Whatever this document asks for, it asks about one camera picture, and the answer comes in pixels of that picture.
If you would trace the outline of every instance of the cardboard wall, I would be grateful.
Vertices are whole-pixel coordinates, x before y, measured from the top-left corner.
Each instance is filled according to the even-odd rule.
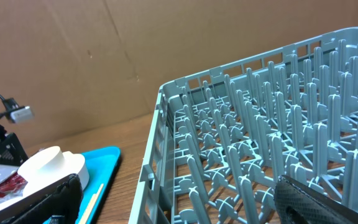
[[[349,0],[0,1],[0,93],[35,112],[2,124],[26,147],[126,121],[167,81],[352,26]]]

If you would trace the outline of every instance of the silver connector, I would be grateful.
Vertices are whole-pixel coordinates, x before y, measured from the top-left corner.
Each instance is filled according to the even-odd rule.
[[[12,112],[9,117],[10,122],[20,123],[32,119],[34,117],[34,114],[30,106],[26,106],[25,108]]]

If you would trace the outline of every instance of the wooden chopstick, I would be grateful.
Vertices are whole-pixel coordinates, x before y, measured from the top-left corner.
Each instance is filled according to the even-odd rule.
[[[78,222],[78,224],[85,224],[88,221],[88,219],[89,219],[89,217],[91,215],[91,212],[93,210],[93,207],[94,207],[96,201],[99,198],[100,192],[103,189],[103,186],[104,186],[104,184],[101,184],[100,187],[99,187],[98,192],[96,194],[92,195],[91,200],[89,200],[88,206],[86,206],[84,214],[82,214],[82,217],[81,217],[80,221]]]

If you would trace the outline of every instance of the blue tray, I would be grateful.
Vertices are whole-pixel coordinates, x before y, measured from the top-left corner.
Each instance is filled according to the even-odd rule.
[[[78,219],[75,223],[80,221],[92,195],[99,190],[101,184],[104,184],[102,191],[100,192],[100,196],[93,207],[88,221],[86,222],[91,223],[95,213],[101,208],[99,207],[100,202],[103,201],[103,195],[106,192],[106,188],[108,187],[109,189],[112,174],[118,169],[117,165],[119,163],[121,152],[118,147],[109,146],[84,152],[82,155],[85,157],[86,168],[89,172],[89,182],[84,190],[84,197],[81,202],[80,212],[78,213]]]

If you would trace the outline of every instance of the plastic grid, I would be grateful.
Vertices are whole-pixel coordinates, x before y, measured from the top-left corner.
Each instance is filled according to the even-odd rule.
[[[302,57],[300,47],[307,49]],[[265,67],[272,55],[282,61]],[[244,68],[254,60],[261,69]],[[233,67],[241,75],[223,75]],[[211,83],[201,83],[206,75]],[[337,168],[328,169],[329,162]],[[182,165],[190,175],[177,176]],[[263,167],[271,167],[273,177]],[[218,223],[263,223],[275,209],[273,189],[281,174],[358,211],[358,27],[164,84],[129,222],[211,223],[208,206],[218,211]],[[255,183],[267,189],[254,193]],[[221,187],[233,196],[211,198]],[[193,208],[178,211],[179,195],[189,195]],[[246,217],[235,209],[241,199]]]

